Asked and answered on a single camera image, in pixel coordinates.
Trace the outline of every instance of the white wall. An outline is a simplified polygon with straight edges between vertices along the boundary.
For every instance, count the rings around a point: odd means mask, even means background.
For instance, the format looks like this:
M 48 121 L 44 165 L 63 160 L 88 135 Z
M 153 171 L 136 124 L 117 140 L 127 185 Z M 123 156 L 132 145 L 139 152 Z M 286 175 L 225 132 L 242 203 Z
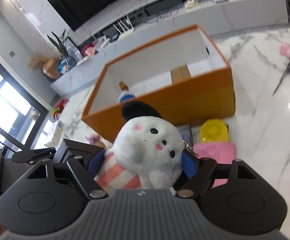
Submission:
M 0 11 L 21 36 L 32 51 L 41 53 L 44 57 L 59 57 L 60 53 L 49 42 L 38 28 L 33 28 L 29 18 L 22 10 L 18 10 L 15 0 L 0 0 Z
M 47 0 L 15 0 L 16 7 L 26 13 L 26 17 L 33 25 L 39 29 L 42 35 L 50 34 L 51 31 L 61 34 L 69 26 L 58 15 Z M 99 14 L 92 17 L 83 26 L 75 31 L 71 37 L 77 44 L 82 43 L 92 34 L 100 31 L 111 22 L 121 18 L 125 14 L 151 3 L 155 0 L 118 0 L 111 6 L 102 10 Z
M 15 52 L 14 57 L 9 55 L 11 51 Z M 27 68 L 31 54 L 33 51 L 0 12 L 0 55 L 27 85 L 44 101 L 50 103 L 56 92 L 50 87 L 50 82 L 41 72 L 31 71 Z

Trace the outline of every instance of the orange striped fabric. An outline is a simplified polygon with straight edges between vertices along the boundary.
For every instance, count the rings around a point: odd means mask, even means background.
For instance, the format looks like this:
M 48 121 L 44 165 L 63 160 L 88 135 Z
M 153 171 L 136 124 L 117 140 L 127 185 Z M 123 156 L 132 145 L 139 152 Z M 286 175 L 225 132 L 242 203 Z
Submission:
M 97 176 L 96 182 L 109 194 L 115 188 L 138 189 L 141 188 L 141 181 L 138 175 L 126 170 L 116 163 L 114 153 L 109 154 Z

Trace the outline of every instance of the white marble floor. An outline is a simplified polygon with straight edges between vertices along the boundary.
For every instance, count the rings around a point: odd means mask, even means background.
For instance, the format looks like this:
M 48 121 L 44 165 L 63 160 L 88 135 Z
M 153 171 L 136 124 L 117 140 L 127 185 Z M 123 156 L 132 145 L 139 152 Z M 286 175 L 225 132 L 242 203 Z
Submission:
M 290 28 L 245 33 L 216 43 L 232 66 L 237 109 L 225 121 L 237 157 L 285 198 L 288 215 L 281 231 L 290 239 L 290 76 L 272 96 L 288 63 L 279 54 L 282 42 L 290 43 Z M 80 120 L 91 90 L 70 98 L 61 115 L 63 137 L 87 142 L 85 135 L 93 133 Z

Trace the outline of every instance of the window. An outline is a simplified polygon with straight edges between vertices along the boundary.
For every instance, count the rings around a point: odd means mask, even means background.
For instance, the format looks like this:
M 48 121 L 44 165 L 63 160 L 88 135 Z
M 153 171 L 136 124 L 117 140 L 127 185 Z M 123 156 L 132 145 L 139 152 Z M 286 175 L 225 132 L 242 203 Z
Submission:
M 47 135 L 50 131 L 50 128 L 52 127 L 53 123 L 50 120 L 47 120 L 42 133 L 40 134 L 37 143 L 35 144 L 34 149 L 43 149 L 43 148 L 47 148 L 44 144 L 47 138 Z
M 46 114 L 0 64 L 0 141 L 15 152 L 30 149 Z

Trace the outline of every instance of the orange box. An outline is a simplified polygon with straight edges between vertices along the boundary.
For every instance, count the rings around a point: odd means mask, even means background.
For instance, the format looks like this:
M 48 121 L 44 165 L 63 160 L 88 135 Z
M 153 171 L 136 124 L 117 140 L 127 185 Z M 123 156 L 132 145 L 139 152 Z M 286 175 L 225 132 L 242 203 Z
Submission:
M 187 65 L 183 81 L 170 71 Z M 85 106 L 82 120 L 113 142 L 125 124 L 118 103 L 123 81 L 137 100 L 175 126 L 197 126 L 235 114 L 232 71 L 217 46 L 197 25 L 172 32 L 107 63 Z

